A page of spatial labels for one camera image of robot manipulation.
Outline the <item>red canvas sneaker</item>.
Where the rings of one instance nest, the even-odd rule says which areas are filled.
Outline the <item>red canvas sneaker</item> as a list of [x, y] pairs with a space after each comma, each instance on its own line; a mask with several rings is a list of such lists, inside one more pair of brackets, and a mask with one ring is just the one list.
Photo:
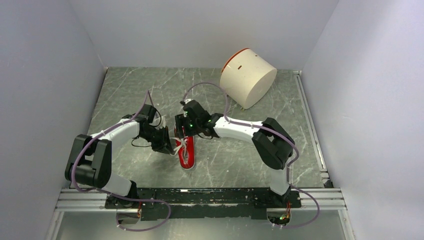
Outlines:
[[183, 169], [191, 169], [195, 165], [195, 140], [193, 136], [180, 136], [177, 127], [174, 127], [175, 153]]

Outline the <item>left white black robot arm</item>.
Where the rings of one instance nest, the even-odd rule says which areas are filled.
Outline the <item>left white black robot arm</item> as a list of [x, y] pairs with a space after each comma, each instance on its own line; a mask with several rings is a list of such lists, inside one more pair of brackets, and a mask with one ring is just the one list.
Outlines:
[[137, 205], [137, 184], [112, 172], [113, 152], [131, 139], [142, 138], [154, 152], [171, 155], [167, 126], [155, 125], [157, 109], [145, 104], [138, 114], [127, 114], [110, 130], [85, 135], [79, 134], [73, 141], [64, 171], [65, 179], [77, 184], [100, 189], [113, 196], [109, 202], [120, 208]]

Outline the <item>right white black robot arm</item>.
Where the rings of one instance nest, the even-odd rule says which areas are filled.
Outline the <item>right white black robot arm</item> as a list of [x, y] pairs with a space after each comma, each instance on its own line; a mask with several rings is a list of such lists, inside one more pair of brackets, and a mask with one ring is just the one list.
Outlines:
[[270, 202], [282, 207], [289, 200], [287, 161], [295, 151], [295, 141], [283, 127], [271, 117], [264, 121], [245, 121], [210, 114], [199, 102], [187, 99], [180, 102], [183, 113], [175, 116], [176, 132], [192, 137], [231, 138], [250, 143], [262, 162], [270, 168]]

